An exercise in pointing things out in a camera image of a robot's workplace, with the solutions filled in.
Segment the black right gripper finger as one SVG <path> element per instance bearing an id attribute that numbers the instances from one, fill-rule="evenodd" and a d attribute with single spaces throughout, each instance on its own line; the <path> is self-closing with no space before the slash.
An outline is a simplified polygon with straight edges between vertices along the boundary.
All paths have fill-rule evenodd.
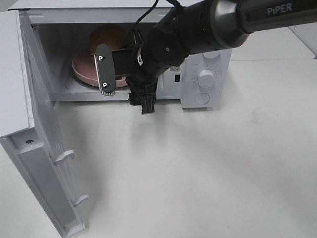
<path id="1" fill-rule="evenodd" d="M 132 29 L 126 33 L 121 42 L 121 49 L 133 49 L 144 44 L 145 40 L 140 30 Z"/>
<path id="2" fill-rule="evenodd" d="M 132 106 L 141 106 L 141 114 L 151 114 L 155 112 L 155 103 L 157 99 L 158 78 L 154 78 L 150 82 L 137 85 L 131 78 L 126 79 L 130 89 L 128 101 Z"/>

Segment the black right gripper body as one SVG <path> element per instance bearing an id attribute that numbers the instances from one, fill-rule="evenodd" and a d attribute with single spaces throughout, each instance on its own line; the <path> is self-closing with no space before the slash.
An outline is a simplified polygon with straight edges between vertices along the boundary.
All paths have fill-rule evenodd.
<path id="1" fill-rule="evenodd" d="M 112 51 L 115 76 L 130 78 L 132 82 L 145 82 L 146 77 L 137 62 L 139 47 Z"/>

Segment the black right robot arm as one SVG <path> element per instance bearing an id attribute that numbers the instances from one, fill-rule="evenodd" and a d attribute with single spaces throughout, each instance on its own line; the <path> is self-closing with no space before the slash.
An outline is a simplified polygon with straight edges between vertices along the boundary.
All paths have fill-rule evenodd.
<path id="1" fill-rule="evenodd" d="M 253 32 L 313 23 L 314 0 L 203 0 L 173 8 L 143 43 L 112 53 L 117 75 L 126 78 L 129 102 L 153 113 L 158 78 L 189 55 L 241 46 Z"/>

